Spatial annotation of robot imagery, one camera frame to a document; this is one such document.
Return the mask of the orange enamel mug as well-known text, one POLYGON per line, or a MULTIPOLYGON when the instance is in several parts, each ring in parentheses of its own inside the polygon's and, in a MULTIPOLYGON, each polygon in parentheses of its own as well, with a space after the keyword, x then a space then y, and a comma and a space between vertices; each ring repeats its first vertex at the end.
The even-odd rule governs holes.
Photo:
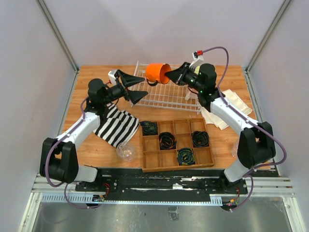
POLYGON ((148 85, 154 87, 157 84, 167 84, 170 79, 166 76, 171 67, 166 63, 152 63, 146 67, 145 76, 148 85))

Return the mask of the yellow-green mug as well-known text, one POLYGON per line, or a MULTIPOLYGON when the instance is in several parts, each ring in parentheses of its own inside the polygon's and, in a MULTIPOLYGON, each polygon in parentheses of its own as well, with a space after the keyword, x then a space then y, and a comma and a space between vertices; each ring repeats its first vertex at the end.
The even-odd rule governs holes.
POLYGON ((199 70, 200 70, 200 66, 197 66, 197 67, 195 68, 194 73, 195 73, 196 75, 199 75, 199 70))

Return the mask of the pink white mug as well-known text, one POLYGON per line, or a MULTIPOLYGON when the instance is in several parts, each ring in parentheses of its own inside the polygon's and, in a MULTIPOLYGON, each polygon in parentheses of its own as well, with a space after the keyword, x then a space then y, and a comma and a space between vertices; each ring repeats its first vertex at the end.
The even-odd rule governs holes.
POLYGON ((198 96, 197 96, 197 92, 196 91, 193 91, 190 87, 187 87, 186 89, 186 94, 185 94, 185 98, 184 98, 186 101, 192 99, 192 100, 196 100, 198 99, 198 96))

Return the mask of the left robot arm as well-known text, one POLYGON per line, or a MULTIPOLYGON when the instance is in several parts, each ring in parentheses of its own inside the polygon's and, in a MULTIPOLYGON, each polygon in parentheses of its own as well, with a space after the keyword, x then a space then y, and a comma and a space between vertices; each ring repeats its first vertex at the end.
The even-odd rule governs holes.
POLYGON ((74 181, 86 182, 92 191, 103 187, 98 168, 79 165, 77 150, 84 140, 95 134, 109 145, 118 148, 127 143, 139 128, 139 119, 126 111, 118 110, 120 98, 132 104, 138 103, 147 91, 130 90, 129 87, 144 78, 112 70, 115 85, 108 86, 99 78, 88 83, 88 96, 81 103, 82 115, 67 131, 56 138, 46 138, 42 144, 40 175, 56 188, 74 181))

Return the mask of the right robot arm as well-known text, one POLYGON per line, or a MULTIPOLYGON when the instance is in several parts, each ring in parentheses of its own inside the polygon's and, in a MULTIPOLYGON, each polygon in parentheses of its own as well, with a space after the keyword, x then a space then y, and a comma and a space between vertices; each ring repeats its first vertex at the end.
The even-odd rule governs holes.
POLYGON ((271 139, 272 126, 260 123, 235 108, 216 87, 217 73, 212 64, 202 64, 194 73, 185 62, 181 67, 166 72, 173 83, 188 85, 197 91, 200 105, 221 118, 239 136, 237 159, 224 170, 224 178, 219 180, 219 189, 230 193, 236 188, 236 181, 243 178, 253 167, 267 162, 275 154, 274 141, 271 139))

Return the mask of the black white striped cloth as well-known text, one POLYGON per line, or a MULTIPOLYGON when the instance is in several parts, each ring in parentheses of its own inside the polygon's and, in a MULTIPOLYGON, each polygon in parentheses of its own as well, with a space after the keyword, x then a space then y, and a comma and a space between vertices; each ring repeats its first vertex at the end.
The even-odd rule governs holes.
POLYGON ((117 148, 122 142, 128 142, 135 135, 140 126, 140 120, 126 110, 120 111, 113 103, 107 106, 107 118, 93 133, 117 148))

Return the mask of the rolled belt top left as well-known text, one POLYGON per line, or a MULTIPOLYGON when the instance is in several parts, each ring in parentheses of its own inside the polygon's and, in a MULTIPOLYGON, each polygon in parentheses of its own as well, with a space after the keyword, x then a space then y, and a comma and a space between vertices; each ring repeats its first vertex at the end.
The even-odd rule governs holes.
POLYGON ((143 136, 158 134, 157 123, 151 121, 142 121, 140 122, 140 125, 142 126, 143 136))

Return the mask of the rolled belt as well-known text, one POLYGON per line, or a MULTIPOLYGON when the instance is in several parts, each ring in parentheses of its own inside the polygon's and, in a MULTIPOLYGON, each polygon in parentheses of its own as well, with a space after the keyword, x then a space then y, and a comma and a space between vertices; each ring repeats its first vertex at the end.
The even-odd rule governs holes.
POLYGON ((179 149, 176 158, 179 165, 193 165, 196 163, 194 152, 188 147, 179 149))
POLYGON ((160 150, 170 150, 176 148, 176 138, 170 132, 162 132, 159 134, 159 147, 160 150))
POLYGON ((142 126, 143 136, 158 134, 157 123, 151 121, 142 121, 140 122, 140 125, 142 126))
POLYGON ((210 142, 209 135, 206 131, 194 131, 192 142, 194 147, 207 147, 210 142))

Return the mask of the clear plastic cup left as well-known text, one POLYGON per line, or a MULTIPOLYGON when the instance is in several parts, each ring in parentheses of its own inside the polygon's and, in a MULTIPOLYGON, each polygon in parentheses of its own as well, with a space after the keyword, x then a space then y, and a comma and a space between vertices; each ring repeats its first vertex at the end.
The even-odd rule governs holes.
POLYGON ((135 157, 135 148, 131 142, 121 142, 116 148, 118 157, 125 161, 132 161, 135 157))

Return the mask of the clear plastic cup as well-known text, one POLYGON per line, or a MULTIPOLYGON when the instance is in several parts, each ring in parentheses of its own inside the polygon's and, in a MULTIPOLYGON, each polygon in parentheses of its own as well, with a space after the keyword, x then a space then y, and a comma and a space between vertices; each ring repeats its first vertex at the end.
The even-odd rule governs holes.
POLYGON ((118 157, 125 161, 132 161, 135 157, 135 148, 131 142, 121 142, 116 148, 118 157))
POLYGON ((231 154, 233 157, 238 157, 238 147, 239 147, 239 141, 236 141, 231 149, 231 154))

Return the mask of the rolled belt middle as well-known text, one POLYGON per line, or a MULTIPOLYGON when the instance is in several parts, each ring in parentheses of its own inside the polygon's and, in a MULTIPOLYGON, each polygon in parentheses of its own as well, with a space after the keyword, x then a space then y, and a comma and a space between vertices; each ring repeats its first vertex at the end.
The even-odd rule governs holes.
POLYGON ((159 147, 160 150, 170 150, 176 148, 176 138, 170 132, 162 132, 159 134, 159 147))

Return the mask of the rolled belt right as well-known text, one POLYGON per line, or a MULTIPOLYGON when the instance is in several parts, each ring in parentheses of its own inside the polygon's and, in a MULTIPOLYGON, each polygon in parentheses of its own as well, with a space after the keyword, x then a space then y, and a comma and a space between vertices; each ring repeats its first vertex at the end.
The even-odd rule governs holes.
POLYGON ((194 147, 207 147, 210 142, 209 135, 206 131, 194 131, 192 142, 194 147))

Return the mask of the wooden compartment tray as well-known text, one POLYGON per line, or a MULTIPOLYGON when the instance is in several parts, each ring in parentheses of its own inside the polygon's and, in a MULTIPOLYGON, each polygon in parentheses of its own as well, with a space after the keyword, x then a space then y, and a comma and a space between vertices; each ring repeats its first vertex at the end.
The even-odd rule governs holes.
POLYGON ((194 131, 206 131, 205 121, 201 118, 177 119, 152 121, 157 123, 158 134, 143 136, 142 143, 142 170, 145 173, 160 171, 177 171, 196 168, 210 168, 215 165, 212 155, 211 144, 207 147, 194 147, 192 133, 194 131), (176 138, 175 149, 160 150, 159 134, 170 132, 176 138), (188 147, 194 152, 196 163, 193 165, 179 165, 177 162, 177 151, 188 147))

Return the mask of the rolled belt bottom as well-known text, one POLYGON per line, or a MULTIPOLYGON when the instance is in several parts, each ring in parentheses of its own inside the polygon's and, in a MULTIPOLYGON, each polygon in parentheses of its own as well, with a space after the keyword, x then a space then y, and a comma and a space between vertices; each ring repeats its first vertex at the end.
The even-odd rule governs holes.
POLYGON ((176 158, 179 165, 193 165, 196 163, 194 152, 188 147, 179 149, 176 158))

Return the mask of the aluminium rail frame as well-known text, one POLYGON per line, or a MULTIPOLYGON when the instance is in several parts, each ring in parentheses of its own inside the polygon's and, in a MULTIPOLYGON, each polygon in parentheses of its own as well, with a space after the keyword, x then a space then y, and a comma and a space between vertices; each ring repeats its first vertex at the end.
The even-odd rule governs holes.
POLYGON ((223 187, 221 170, 104 169, 107 187, 53 188, 36 176, 21 232, 305 232, 292 183, 259 171, 223 187))

